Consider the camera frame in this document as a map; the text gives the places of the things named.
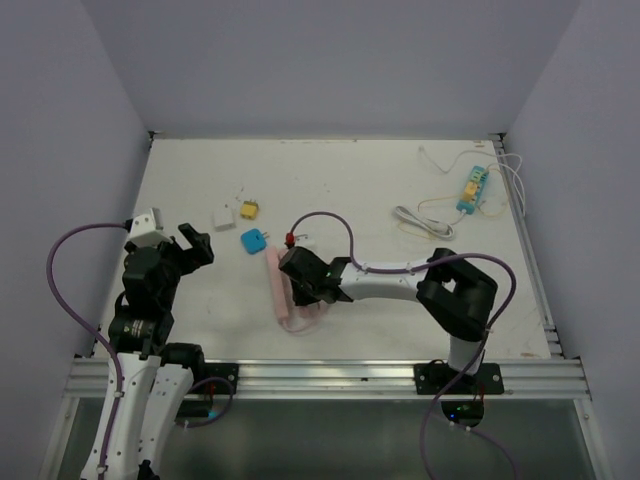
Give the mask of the pink power strip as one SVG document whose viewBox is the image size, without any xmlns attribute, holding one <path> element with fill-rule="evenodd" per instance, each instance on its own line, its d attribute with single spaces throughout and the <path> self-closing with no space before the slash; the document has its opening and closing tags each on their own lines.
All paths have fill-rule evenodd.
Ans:
<svg viewBox="0 0 640 480">
<path fill-rule="evenodd" d="M 324 302 L 302 307 L 294 304 L 291 282 L 278 268 L 284 253 L 284 249 L 269 246 L 265 258 L 276 320 L 283 330 L 297 335 L 311 330 L 327 313 L 328 305 Z"/>
</svg>

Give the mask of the white plug adapter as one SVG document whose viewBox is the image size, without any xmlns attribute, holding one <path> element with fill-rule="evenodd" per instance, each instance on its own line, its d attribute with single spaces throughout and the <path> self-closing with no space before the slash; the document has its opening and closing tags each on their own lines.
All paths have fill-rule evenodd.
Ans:
<svg viewBox="0 0 640 480">
<path fill-rule="evenodd" d="M 235 214 L 228 203 L 217 206 L 213 211 L 212 219 L 216 232 L 223 232 L 236 227 Z"/>
</svg>

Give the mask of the blue plug adapter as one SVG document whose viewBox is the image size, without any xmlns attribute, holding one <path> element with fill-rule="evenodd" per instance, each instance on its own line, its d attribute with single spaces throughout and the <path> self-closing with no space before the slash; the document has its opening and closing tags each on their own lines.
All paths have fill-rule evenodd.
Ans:
<svg viewBox="0 0 640 480">
<path fill-rule="evenodd" d="M 257 228 L 247 230 L 240 236 L 240 242 L 249 255 L 255 255 L 268 246 L 269 234 Z"/>
</svg>

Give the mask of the yellow plug adapter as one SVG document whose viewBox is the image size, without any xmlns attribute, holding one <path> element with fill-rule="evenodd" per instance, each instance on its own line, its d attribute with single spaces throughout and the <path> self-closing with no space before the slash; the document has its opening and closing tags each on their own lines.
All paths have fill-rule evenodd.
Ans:
<svg viewBox="0 0 640 480">
<path fill-rule="evenodd" d="M 259 204 L 254 200 L 244 201 L 240 207 L 240 217 L 246 220 L 255 220 L 259 213 Z"/>
</svg>

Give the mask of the teal power strip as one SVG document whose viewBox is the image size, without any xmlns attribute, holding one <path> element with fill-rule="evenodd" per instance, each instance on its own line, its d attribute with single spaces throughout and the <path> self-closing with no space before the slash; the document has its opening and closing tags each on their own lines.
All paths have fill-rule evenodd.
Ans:
<svg viewBox="0 0 640 480">
<path fill-rule="evenodd" d="M 474 166 L 458 197 L 456 209 L 465 215 L 472 215 L 480 204 L 489 177 L 489 169 Z"/>
</svg>

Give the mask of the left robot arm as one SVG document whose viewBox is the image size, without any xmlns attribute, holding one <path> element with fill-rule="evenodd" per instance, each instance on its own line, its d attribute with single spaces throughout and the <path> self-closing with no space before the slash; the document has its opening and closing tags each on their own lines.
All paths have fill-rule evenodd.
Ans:
<svg viewBox="0 0 640 480">
<path fill-rule="evenodd" d="M 108 328 L 109 375 L 84 479 L 150 479 L 184 396 L 208 379 L 201 346 L 171 343 L 180 280 L 214 261 L 211 238 L 188 223 L 172 236 L 135 230 L 125 245 L 123 290 Z"/>
</svg>

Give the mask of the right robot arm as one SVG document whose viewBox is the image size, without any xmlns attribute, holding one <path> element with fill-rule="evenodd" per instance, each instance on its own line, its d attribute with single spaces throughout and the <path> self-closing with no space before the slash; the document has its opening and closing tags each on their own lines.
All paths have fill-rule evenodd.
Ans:
<svg viewBox="0 0 640 480">
<path fill-rule="evenodd" d="M 481 380 L 483 341 L 498 285 L 466 260 L 424 271 L 355 266 L 348 257 L 326 263 L 311 250 L 295 246 L 279 260 L 294 304 L 353 303 L 367 299 L 417 302 L 449 335 L 445 379 L 451 389 L 468 392 Z"/>
</svg>

